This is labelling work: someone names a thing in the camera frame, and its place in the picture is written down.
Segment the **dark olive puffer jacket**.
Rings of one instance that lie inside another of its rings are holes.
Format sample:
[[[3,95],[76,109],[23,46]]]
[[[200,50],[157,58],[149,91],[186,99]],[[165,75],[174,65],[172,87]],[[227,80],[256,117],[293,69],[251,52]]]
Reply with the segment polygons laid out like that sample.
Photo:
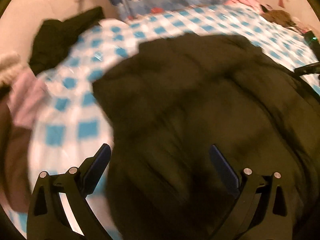
[[[293,239],[319,239],[319,94],[240,35],[141,43],[93,82],[113,128],[106,197],[123,239],[208,239],[235,172],[279,172]]]

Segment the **brown clothes pile right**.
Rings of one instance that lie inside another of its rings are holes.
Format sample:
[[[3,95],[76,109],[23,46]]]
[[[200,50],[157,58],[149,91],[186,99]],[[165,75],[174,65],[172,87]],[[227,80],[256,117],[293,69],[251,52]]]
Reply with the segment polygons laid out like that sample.
[[[298,24],[293,21],[288,12],[285,12],[283,10],[268,9],[262,4],[260,5],[260,7],[262,9],[261,16],[268,22],[281,25],[282,27],[293,30],[300,35],[303,35],[305,33],[305,30],[299,27]]]

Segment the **pink clothes by curtain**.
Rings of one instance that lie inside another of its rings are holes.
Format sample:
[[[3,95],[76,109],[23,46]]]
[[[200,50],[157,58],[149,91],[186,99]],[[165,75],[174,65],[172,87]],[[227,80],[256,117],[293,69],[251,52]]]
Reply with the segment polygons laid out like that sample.
[[[249,7],[260,7],[260,3],[257,0],[228,0],[227,2],[225,2],[225,5],[231,5],[236,3],[241,3]]]

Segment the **brown garment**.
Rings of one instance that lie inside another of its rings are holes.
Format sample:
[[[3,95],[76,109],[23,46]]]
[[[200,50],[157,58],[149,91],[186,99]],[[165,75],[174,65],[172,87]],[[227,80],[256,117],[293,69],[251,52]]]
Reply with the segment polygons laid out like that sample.
[[[28,147],[33,124],[18,118],[22,100],[13,88],[1,92],[1,202],[27,213],[31,198]]]

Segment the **blue white checkered bed cover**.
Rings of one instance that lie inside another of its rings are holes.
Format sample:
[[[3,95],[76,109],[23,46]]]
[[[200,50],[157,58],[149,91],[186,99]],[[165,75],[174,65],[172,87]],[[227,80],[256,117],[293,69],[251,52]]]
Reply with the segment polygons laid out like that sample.
[[[288,69],[316,62],[302,35],[267,22],[242,4],[210,5],[148,15],[131,23],[103,20],[78,40],[67,58],[36,77],[47,85],[28,147],[33,189],[41,171],[58,174],[112,145],[112,128],[96,104],[92,82],[133,55],[140,42],[185,33],[240,34]]]

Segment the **pink garment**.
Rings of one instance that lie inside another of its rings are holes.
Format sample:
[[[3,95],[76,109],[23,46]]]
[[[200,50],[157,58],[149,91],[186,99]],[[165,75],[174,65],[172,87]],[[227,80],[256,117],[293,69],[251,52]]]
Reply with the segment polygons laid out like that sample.
[[[47,96],[47,85],[38,79],[30,68],[15,79],[9,93],[8,107],[13,124],[32,129],[37,113]]]

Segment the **cream puffer jacket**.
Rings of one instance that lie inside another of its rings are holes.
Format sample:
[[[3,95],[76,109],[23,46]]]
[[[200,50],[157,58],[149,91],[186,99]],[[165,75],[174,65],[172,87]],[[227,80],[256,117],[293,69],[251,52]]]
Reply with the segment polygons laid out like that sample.
[[[10,86],[20,72],[25,68],[18,53],[12,51],[10,53],[1,54],[0,59],[0,85]]]

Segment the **black jacket by wall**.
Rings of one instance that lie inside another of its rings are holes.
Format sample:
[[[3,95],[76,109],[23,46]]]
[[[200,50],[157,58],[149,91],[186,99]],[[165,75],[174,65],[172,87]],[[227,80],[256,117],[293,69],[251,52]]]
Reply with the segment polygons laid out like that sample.
[[[34,75],[55,68],[69,54],[78,37],[99,24],[105,15],[102,7],[95,7],[64,21],[43,21],[33,40],[29,66]]]

